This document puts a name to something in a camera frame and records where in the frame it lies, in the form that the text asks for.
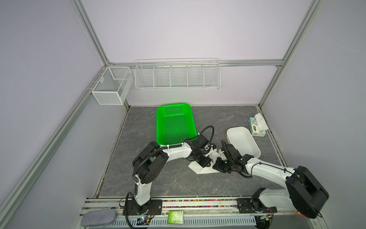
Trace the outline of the white paper napkin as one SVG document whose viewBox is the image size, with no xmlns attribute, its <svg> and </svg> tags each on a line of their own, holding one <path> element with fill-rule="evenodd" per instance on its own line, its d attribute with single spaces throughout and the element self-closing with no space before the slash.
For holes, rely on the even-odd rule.
<svg viewBox="0 0 366 229">
<path fill-rule="evenodd" d="M 199 165 L 198 162 L 194 161 L 189 164 L 189 168 L 195 172 L 196 174 L 212 174 L 212 173 L 219 173 L 218 170 L 213 168 L 213 165 L 216 163 L 218 158 L 226 159 L 225 155 L 223 154 L 222 150 L 215 149 L 211 150 L 206 157 L 211 159 L 211 162 L 209 163 L 209 166 L 202 167 Z"/>
</svg>

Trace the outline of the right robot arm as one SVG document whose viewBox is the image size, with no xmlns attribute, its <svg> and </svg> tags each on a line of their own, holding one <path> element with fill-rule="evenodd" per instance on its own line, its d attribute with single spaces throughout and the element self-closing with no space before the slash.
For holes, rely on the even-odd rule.
<svg viewBox="0 0 366 229">
<path fill-rule="evenodd" d="M 265 178 L 282 189 L 259 188 L 250 200 L 255 212 L 272 207 L 294 209 L 307 218 L 315 219 L 329 199 L 329 193 L 306 167 L 288 168 L 260 160 L 253 155 L 241 155 L 232 145 L 221 149 L 223 156 L 214 160 L 213 169 L 221 173 L 236 172 L 244 178 Z"/>
</svg>

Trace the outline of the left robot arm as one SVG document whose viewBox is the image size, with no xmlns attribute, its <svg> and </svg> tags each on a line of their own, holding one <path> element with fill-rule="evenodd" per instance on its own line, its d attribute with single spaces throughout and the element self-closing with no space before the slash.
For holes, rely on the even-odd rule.
<svg viewBox="0 0 366 229">
<path fill-rule="evenodd" d="M 134 180 L 133 207 L 138 215 L 146 213 L 151 206 L 152 182 L 159 176 L 167 162 L 187 158 L 196 162 L 200 168 L 207 168 L 213 161 L 209 154 L 216 145 L 203 135 L 184 139 L 175 145 L 159 145 L 153 141 L 133 160 L 132 179 Z"/>
</svg>

